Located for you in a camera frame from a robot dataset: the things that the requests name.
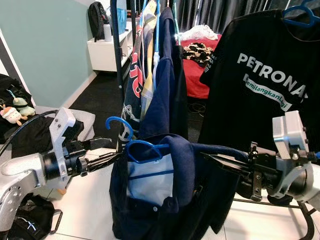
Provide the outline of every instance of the white shelf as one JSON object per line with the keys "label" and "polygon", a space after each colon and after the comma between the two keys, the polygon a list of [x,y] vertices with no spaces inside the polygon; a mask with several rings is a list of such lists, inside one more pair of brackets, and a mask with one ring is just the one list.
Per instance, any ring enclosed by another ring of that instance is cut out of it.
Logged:
{"label": "white shelf", "polygon": [[[132,23],[126,22],[124,33],[119,35],[120,48],[122,48],[123,56],[121,58],[121,66],[125,64],[133,51]],[[95,42],[92,38],[87,41],[91,65],[93,70],[116,72],[116,56],[114,41],[105,41],[104,39]]]}

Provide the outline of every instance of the black t-shirt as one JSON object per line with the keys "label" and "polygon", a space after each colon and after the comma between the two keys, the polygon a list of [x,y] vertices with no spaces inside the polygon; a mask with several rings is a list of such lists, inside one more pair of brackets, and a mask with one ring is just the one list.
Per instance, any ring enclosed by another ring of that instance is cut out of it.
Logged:
{"label": "black t-shirt", "polygon": [[281,10],[227,26],[200,78],[210,87],[200,143],[247,152],[253,141],[276,151],[272,118],[298,110],[309,149],[320,151],[320,41],[294,28],[283,23]]}

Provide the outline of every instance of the red bedsheet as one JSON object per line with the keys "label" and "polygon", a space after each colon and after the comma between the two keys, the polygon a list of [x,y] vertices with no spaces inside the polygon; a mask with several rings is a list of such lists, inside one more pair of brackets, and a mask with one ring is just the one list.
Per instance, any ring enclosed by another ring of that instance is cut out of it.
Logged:
{"label": "red bedsheet", "polygon": [[[218,35],[218,40],[210,40],[208,38],[200,38],[197,40],[182,41],[181,45],[186,47],[192,43],[203,43],[206,47],[216,49],[216,46],[221,38]],[[200,76],[205,70],[204,67],[200,67],[198,63],[193,60],[183,59],[183,70],[186,80],[186,91],[189,97],[197,99],[207,99],[209,95],[209,87],[200,82]]]}

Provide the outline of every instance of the plush toy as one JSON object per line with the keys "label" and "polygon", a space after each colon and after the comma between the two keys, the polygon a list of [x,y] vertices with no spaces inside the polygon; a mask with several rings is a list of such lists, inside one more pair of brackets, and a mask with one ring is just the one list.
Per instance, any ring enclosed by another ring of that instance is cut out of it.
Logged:
{"label": "plush toy", "polygon": [[[27,105],[27,101],[24,100],[22,97],[15,97],[13,99],[13,105],[16,105],[16,106],[21,106],[21,105]],[[27,117],[27,116],[33,116],[36,114],[36,110],[30,106],[25,106],[25,107],[17,107],[16,109],[18,109],[18,111],[20,112],[20,114],[24,117]]]}
{"label": "plush toy", "polygon": [[26,116],[21,116],[21,114],[15,109],[14,107],[6,105],[2,106],[3,110],[0,111],[0,115],[8,120],[11,124],[18,124],[19,126],[22,125],[22,123],[19,121],[20,119],[27,120],[28,118]]}

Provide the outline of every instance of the mint green wall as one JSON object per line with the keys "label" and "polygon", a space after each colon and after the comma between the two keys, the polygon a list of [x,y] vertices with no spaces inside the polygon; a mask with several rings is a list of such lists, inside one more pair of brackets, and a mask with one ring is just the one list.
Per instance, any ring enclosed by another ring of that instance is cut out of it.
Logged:
{"label": "mint green wall", "polygon": [[74,0],[0,0],[0,28],[37,105],[60,107],[93,72],[87,10]]}

